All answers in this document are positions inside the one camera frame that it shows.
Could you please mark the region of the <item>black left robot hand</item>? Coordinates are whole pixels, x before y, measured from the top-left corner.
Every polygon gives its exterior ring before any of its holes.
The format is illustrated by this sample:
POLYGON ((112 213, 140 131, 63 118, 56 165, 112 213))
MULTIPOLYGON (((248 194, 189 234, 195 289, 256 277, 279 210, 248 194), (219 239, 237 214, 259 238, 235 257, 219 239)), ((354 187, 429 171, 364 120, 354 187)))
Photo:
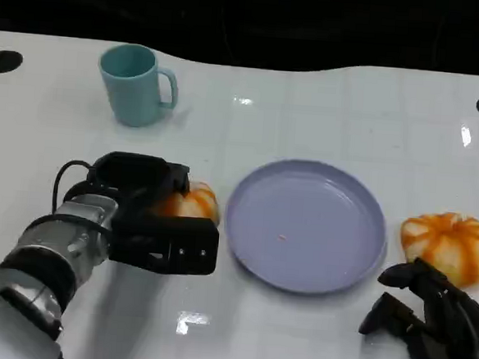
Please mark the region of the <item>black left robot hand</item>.
POLYGON ((162 202, 189 192, 189 167, 160 157, 111 152, 89 170, 87 182, 103 195, 115 199, 121 216, 155 215, 162 202))

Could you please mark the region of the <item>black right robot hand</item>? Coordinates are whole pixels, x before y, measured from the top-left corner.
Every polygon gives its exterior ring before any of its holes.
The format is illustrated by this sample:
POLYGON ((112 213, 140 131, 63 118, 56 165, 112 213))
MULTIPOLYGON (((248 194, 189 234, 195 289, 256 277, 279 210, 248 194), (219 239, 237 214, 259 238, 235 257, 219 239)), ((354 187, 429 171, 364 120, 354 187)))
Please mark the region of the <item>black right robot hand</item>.
POLYGON ((479 359, 479 304, 424 260, 393 265, 378 281, 408 289, 424 302, 424 320, 390 293, 372 306, 359 333, 402 339, 411 359, 479 359))

